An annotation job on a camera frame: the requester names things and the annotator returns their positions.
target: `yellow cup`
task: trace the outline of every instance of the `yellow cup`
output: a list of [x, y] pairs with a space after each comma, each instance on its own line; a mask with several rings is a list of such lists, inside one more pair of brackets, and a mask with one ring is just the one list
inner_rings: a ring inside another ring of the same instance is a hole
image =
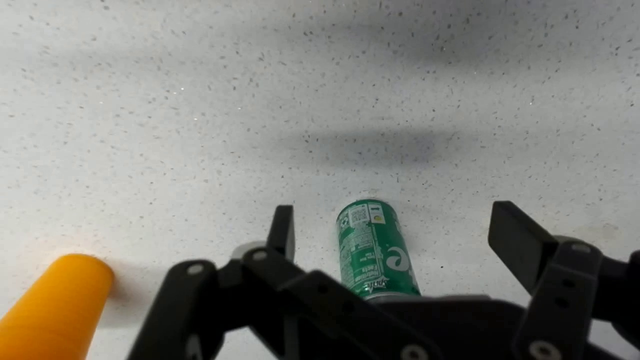
[[58, 258], [0, 319], [0, 360], [85, 358], [113, 272], [97, 258]]

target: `green can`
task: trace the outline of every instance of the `green can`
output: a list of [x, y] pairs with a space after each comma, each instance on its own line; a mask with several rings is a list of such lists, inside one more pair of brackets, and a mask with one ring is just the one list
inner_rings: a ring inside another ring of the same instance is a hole
[[337, 213], [342, 282], [363, 299], [419, 295], [396, 210], [358, 200]]

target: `can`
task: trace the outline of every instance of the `can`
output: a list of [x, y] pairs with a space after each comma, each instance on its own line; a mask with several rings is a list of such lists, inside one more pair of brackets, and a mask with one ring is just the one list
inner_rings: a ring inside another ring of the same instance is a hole
[[337, 213], [339, 273], [363, 299], [419, 295], [396, 210], [374, 198]]

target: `speckled countertop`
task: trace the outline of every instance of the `speckled countertop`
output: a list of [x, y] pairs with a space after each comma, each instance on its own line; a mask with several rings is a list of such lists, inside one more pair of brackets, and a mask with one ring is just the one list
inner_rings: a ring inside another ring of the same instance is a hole
[[[390, 200], [426, 293], [523, 290], [485, 245], [514, 200], [611, 255], [640, 247], [634, 0], [0, 2], [0, 310], [58, 254], [117, 288], [90, 358], [122, 358], [163, 269], [223, 262], [296, 205], [337, 275], [334, 215]], [[598, 343], [636, 355], [598, 325]], [[250, 334], [222, 358], [270, 358]]]

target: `orange object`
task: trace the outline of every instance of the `orange object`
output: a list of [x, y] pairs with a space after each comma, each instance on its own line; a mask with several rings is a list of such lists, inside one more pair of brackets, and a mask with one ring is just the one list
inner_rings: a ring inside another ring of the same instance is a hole
[[113, 272], [94, 255], [58, 258], [0, 319], [0, 360], [82, 360]]

